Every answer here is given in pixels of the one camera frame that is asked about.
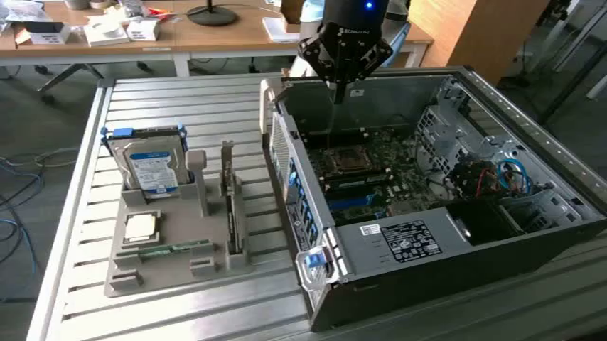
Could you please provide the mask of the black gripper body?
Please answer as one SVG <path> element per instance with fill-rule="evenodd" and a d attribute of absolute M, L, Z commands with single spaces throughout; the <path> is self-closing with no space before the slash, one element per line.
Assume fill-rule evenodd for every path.
<path fill-rule="evenodd" d="M 338 41 L 369 40 L 382 38 L 381 24 L 386 2 L 376 0 L 326 1 L 322 9 L 322 23 L 333 24 Z M 338 48 L 336 50 L 336 80 L 338 81 Z"/>

